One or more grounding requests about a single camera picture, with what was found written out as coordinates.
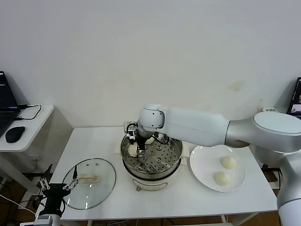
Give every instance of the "steamed bun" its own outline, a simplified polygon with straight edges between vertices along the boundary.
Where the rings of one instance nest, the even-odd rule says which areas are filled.
[[[223,165],[223,167],[232,170],[236,167],[236,160],[231,156],[225,156],[222,157],[221,164]]]
[[[213,178],[218,185],[227,186],[231,182],[230,175],[225,171],[215,172]]]
[[[154,140],[155,140],[155,138],[151,137],[150,139],[148,139],[148,140],[145,142],[145,144],[146,144],[146,145],[150,145],[150,144],[152,144],[152,143],[154,142]]]
[[[127,151],[130,156],[137,157],[137,143],[135,142],[133,145],[130,145]]]

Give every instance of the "black mouse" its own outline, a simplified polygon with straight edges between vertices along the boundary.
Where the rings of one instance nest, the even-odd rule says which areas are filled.
[[[25,131],[25,126],[17,126],[9,129],[5,134],[6,142],[8,143],[17,142],[21,138],[24,131]]]

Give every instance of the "white table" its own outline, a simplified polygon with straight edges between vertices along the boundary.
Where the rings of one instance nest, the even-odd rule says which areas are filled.
[[[51,183],[61,183],[74,165],[88,158],[108,160],[116,170],[117,179],[103,203],[88,210],[67,206],[62,221],[243,214],[234,221],[234,225],[240,225],[259,212],[277,209],[276,197],[249,148],[234,149],[247,170],[244,185],[234,192],[222,193],[205,187],[193,177],[187,165],[179,167],[177,180],[167,188],[138,192],[120,156],[114,153],[123,136],[122,127],[73,130]]]
[[[32,143],[48,117],[51,115],[54,109],[53,105],[42,105],[42,109],[39,114],[33,120],[20,120],[14,121],[7,130],[16,126],[25,126],[25,131],[21,138],[15,143],[7,143],[5,140],[5,133],[0,137],[0,153],[15,153],[25,151]],[[19,116],[23,118],[32,118],[39,107],[30,107],[21,111]],[[20,183],[28,190],[29,194],[38,194],[40,189],[29,179],[27,179],[18,169],[14,167],[9,161],[0,155],[0,169],[6,174]]]

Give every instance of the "white robotic arm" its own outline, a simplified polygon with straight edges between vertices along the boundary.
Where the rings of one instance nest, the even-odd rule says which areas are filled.
[[[146,105],[135,125],[135,129],[130,130],[131,135],[129,124],[127,126],[130,139],[142,137],[143,141],[160,132],[202,146],[253,144],[269,152],[282,153],[280,168],[287,180],[278,196],[279,214],[284,226],[301,225],[301,120],[286,114],[263,112],[248,119],[229,121],[218,114]]]

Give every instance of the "glass lid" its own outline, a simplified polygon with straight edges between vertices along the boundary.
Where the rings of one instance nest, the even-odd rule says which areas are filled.
[[[87,210],[102,203],[111,194],[116,181],[114,167],[105,159],[87,159],[76,165],[78,184],[64,197],[66,204],[77,210]],[[75,166],[63,183],[72,181]]]

